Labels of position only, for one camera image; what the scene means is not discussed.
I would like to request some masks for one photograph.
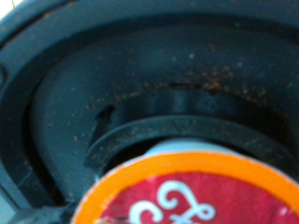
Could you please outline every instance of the red label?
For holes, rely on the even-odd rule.
[[[298,224],[284,202],[263,189],[201,173],[149,178],[121,192],[100,216],[132,224]]]

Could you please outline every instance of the white surface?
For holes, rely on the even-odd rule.
[[[24,0],[0,0],[0,20]]]
[[[227,147],[221,147],[199,139],[178,138],[170,139],[152,147],[145,155],[155,155],[163,152],[208,151],[236,154]]]
[[[0,20],[14,8],[11,0],[0,0]]]

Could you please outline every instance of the orange rim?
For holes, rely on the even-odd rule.
[[[187,172],[230,176],[250,183],[286,203],[299,216],[299,186],[279,171],[236,155],[185,152],[142,158],[110,172],[84,197],[71,223],[94,224],[119,193],[151,176]]]

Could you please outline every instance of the white logo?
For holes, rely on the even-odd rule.
[[[180,192],[190,205],[188,209],[182,215],[171,215],[169,217],[172,220],[172,224],[192,224],[192,218],[198,216],[204,221],[209,221],[214,218],[216,211],[214,207],[207,203],[198,203],[190,188],[182,182],[169,180],[164,182],[158,189],[157,201],[159,205],[167,210],[174,209],[178,206],[178,199],[167,200],[167,194],[170,191]],[[144,211],[150,211],[153,215],[152,221],[158,223],[164,218],[161,209],[154,203],[148,201],[140,201],[135,203],[130,208],[129,219],[133,224],[142,224],[141,214]]]

